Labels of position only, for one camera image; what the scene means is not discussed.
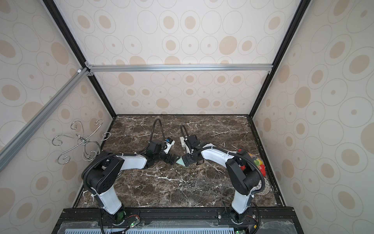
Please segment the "mint green box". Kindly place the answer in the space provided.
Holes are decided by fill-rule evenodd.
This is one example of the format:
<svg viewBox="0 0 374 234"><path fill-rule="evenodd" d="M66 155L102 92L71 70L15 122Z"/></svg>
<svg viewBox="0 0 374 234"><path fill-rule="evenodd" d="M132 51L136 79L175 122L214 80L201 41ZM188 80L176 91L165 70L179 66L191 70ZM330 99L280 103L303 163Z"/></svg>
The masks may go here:
<svg viewBox="0 0 374 234"><path fill-rule="evenodd" d="M183 157L180 157L177 161L176 161L176 164L179 164L183 167L188 167L189 166L189 163L188 162L185 162L185 159Z"/></svg>

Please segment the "white gift box grey bow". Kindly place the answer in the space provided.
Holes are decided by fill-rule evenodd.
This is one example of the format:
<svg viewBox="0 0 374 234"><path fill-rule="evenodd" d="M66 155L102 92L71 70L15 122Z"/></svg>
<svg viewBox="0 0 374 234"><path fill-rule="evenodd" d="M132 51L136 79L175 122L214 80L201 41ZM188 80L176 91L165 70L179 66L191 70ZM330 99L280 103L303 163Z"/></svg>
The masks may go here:
<svg viewBox="0 0 374 234"><path fill-rule="evenodd" d="M186 144L185 144L185 139L184 139L184 137L180 137L180 142L181 142L181 146L182 146L182 148L185 148L186 147Z"/></svg>

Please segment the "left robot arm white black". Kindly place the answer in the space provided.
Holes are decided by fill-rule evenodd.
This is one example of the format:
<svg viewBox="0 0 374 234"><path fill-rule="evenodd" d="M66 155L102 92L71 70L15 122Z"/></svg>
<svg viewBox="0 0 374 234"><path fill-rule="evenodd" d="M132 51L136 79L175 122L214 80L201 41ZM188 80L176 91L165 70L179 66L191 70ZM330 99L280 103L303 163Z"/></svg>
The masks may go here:
<svg viewBox="0 0 374 234"><path fill-rule="evenodd" d="M81 177L84 187L91 192L93 197L108 215L114 220L122 219L124 210L119 200L114 183L124 170L148 169L159 161L170 165L175 164L180 157L171 154L170 150L175 144L172 138L164 141L152 140L144 150L132 154L101 152L83 171Z"/></svg>

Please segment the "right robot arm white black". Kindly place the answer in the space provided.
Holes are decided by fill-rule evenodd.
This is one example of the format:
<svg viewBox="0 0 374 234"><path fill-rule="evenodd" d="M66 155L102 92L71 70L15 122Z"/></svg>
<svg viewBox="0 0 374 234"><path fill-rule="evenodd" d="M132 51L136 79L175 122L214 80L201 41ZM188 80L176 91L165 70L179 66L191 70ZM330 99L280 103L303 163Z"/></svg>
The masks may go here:
<svg viewBox="0 0 374 234"><path fill-rule="evenodd" d="M242 222L252 199L264 191L264 175L246 151L229 151L198 140L196 135L180 137L182 147L187 151L177 163L188 167L203 160L213 161L227 169L232 186L235 189L231 203L230 216L235 222Z"/></svg>

